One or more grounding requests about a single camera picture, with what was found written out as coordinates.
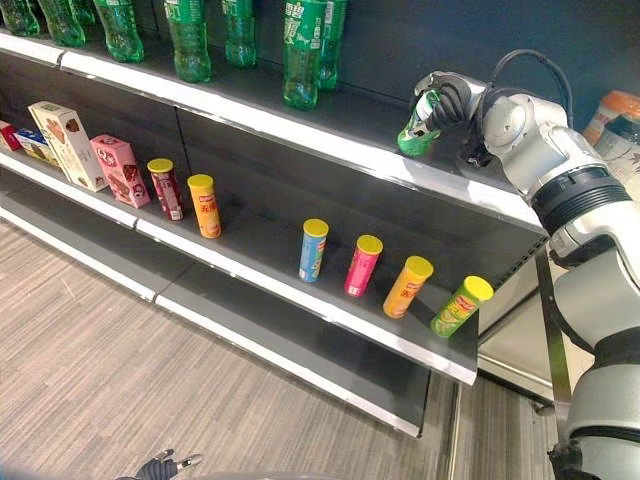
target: cardboard box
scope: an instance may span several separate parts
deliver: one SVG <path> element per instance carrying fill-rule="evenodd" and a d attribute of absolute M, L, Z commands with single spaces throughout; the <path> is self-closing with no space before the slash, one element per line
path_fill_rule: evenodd
<path fill-rule="evenodd" d="M 136 208 L 149 203 L 131 145 L 111 135 L 99 135 L 91 140 L 91 146 L 117 200 Z"/>
<path fill-rule="evenodd" d="M 48 164 L 62 170 L 56 160 L 56 157 L 53 156 L 53 152 L 49 148 L 49 145 L 47 145 L 47 141 L 40 132 L 33 132 L 27 128 L 21 128 L 14 134 L 14 136 L 20 145 L 22 145 L 22 148 L 24 148 L 27 155 L 37 158 L 38 160 L 42 160 L 43 162 L 47 162 Z"/>
<path fill-rule="evenodd" d="M 16 129 L 7 122 L 0 122 L 0 146 L 9 150 L 19 150 L 20 143 L 15 137 Z"/>
<path fill-rule="evenodd" d="M 69 181 L 93 192 L 107 186 L 75 110 L 38 102 L 31 105 L 29 111 Z"/>

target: white shelf edge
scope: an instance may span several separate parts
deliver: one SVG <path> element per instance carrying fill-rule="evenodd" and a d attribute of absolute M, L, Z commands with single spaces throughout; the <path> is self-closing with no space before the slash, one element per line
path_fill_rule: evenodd
<path fill-rule="evenodd" d="M 281 298 L 289 300 L 296 305 L 308 310 L 329 323 L 336 323 L 342 327 L 357 332 L 366 338 L 384 345 L 388 349 L 404 354 L 426 367 L 445 373 L 468 385 L 473 385 L 476 379 L 476 371 L 457 365 L 450 360 L 432 353 L 415 343 L 399 338 L 383 328 L 373 325 L 335 305 L 320 300 L 295 287 L 287 285 L 257 270 L 247 267 L 231 258 L 228 258 L 214 250 L 199 245 L 191 240 L 181 237 L 158 227 L 144 219 L 138 220 L 136 230 L 172 246 L 182 252 L 191 255 L 208 265 L 228 273 L 231 277 L 241 278 L 259 288 L 270 291 Z"/>
<path fill-rule="evenodd" d="M 60 55 L 65 52 L 61 48 L 51 47 L 26 38 L 14 37 L 6 33 L 0 33 L 0 51 L 33 59 L 49 66 L 58 66 Z"/>
<path fill-rule="evenodd" d="M 99 78 L 128 90 L 142 92 L 216 122 L 250 129 L 324 154 L 329 161 L 376 178 L 414 190 L 435 192 L 474 208 L 493 212 L 498 218 L 512 219 L 544 232 L 535 212 L 514 193 L 244 105 L 213 92 L 91 55 L 66 51 L 60 66 L 62 70 L 81 73 L 89 79 Z"/>
<path fill-rule="evenodd" d="M 553 387 L 548 380 L 523 374 L 521 370 L 482 352 L 478 352 L 478 368 L 553 402 Z"/>
<path fill-rule="evenodd" d="M 133 226 L 138 219 L 136 216 L 131 215 L 118 207 L 103 202 L 67 182 L 63 182 L 57 178 L 47 175 L 46 173 L 36 170 L 35 168 L 32 168 L 2 152 L 0 152 L 0 165 L 130 229 L 133 229 Z"/>
<path fill-rule="evenodd" d="M 136 282 L 135 280 L 127 277 L 126 275 L 121 274 L 120 272 L 115 271 L 111 267 L 99 262 L 98 260 L 90 257 L 89 255 L 81 252 L 80 250 L 72 247 L 64 243 L 62 240 L 55 238 L 54 236 L 48 234 L 44 230 L 32 225 L 26 220 L 18 217 L 17 215 L 9 212 L 8 210 L 0 207 L 0 217 L 4 218 L 6 221 L 12 223 L 16 227 L 24 230 L 27 233 L 30 233 L 34 237 L 42 240 L 53 248 L 60 250 L 62 253 L 70 256 L 71 258 L 79 261 L 80 263 L 86 265 L 87 267 L 95 270 L 96 272 L 104 275 L 105 277 L 113 280 L 114 282 L 122 285 L 125 288 L 133 291 L 138 294 L 144 300 L 153 301 L 155 297 L 155 292 L 144 285 Z"/>
<path fill-rule="evenodd" d="M 366 413 L 372 415 L 385 422 L 388 425 L 391 425 L 393 428 L 400 430 L 404 433 L 417 437 L 420 429 L 418 426 L 413 425 L 412 423 L 396 416 L 395 414 L 375 405 L 374 403 L 360 397 L 359 395 L 354 394 L 353 392 L 347 390 L 340 385 L 333 383 L 330 380 L 327 380 L 323 376 L 312 372 L 307 367 L 303 367 L 278 353 L 269 350 L 268 348 L 263 347 L 262 345 L 250 340 L 216 322 L 213 320 L 200 315 L 199 313 L 190 310 L 187 307 L 184 307 L 173 300 L 170 300 L 162 295 L 159 295 L 156 298 L 156 304 L 167 309 L 168 311 L 179 315 L 180 317 L 189 320 L 190 322 L 199 325 L 200 327 L 208 330 L 215 335 L 224 338 L 225 340 L 231 342 L 231 344 L 242 348 L 258 357 L 268 361 L 269 363 L 276 365 L 277 367 L 282 368 L 288 372 L 293 373 L 297 377 L 302 380 L 309 382 L 310 384 L 318 387 L 319 389 L 337 397 L 350 405 L 357 407 L 358 409 L 365 411 Z"/>

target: gray carpet floor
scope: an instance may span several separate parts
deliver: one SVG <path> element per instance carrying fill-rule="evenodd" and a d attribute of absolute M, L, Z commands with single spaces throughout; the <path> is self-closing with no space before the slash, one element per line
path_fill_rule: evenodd
<path fill-rule="evenodd" d="M 435 376 L 413 439 L 192 327 L 0 222 L 0 462 L 65 479 L 314 471 L 441 479 L 452 384 Z M 457 478 L 551 479 L 552 417 L 479 378 L 463 389 Z"/>

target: blue chip canister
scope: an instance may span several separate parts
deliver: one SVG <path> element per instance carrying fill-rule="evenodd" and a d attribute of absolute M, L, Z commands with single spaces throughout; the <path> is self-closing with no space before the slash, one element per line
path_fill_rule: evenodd
<path fill-rule="evenodd" d="M 302 253 L 300 254 L 300 278 L 305 282 L 315 282 L 320 273 L 322 254 L 327 244 L 329 225 L 318 218 L 304 222 L 302 229 Z"/>

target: silver robot arm segment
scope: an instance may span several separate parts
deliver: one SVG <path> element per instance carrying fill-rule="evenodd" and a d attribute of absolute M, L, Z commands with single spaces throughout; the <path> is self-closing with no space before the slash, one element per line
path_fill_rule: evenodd
<path fill-rule="evenodd" d="M 549 233 L 554 261 L 570 268 L 555 282 L 556 303 L 595 351 L 574 392 L 571 443 L 550 454 L 557 478 L 640 478 L 640 205 L 567 127 L 561 106 L 518 91 L 485 92 L 480 82 L 442 72 L 425 77 L 416 96 L 442 85 L 458 90 L 448 93 L 464 106 L 457 120 L 477 128 Z M 444 130 L 455 123 L 452 111 L 423 112 L 415 130 Z"/>

